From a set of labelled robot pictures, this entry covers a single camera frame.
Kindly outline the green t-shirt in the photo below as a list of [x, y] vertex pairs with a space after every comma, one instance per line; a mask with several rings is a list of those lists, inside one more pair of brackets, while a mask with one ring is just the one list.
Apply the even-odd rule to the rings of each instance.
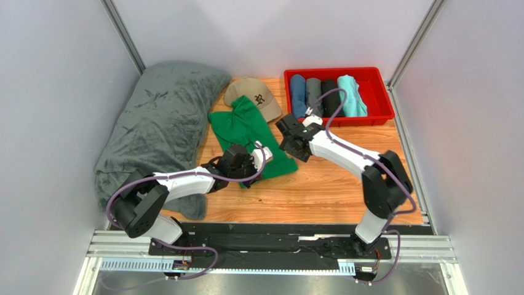
[[246, 96], [236, 99], [231, 111], [211, 112], [208, 121], [224, 151], [232, 144], [239, 144], [252, 152], [256, 149], [256, 141], [269, 148], [272, 160], [265, 165], [263, 179], [280, 177], [298, 170], [295, 160], [280, 150], [279, 143], [259, 109]]

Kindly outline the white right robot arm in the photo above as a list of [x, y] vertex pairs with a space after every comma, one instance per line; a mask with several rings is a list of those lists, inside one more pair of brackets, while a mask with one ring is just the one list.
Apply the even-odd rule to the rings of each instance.
[[366, 211], [355, 228], [362, 245], [372, 245], [406, 202], [412, 201], [413, 186], [399, 156], [378, 153], [351, 144], [334, 135], [317, 116], [299, 121], [287, 114], [276, 122], [283, 136], [280, 149], [307, 162], [314, 155], [352, 173], [362, 182]]

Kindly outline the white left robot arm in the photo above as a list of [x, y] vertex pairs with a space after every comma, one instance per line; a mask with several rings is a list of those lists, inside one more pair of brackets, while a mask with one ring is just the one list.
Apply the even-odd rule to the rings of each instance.
[[179, 249], [177, 241], [183, 229], [178, 221], [161, 214], [166, 203], [190, 195], [214, 193], [230, 183], [249, 188], [262, 180], [262, 172], [272, 158], [270, 149], [257, 141], [252, 152], [233, 144], [223, 155], [186, 171], [158, 173], [137, 169], [109, 198], [108, 219], [129, 238], [148, 237]]

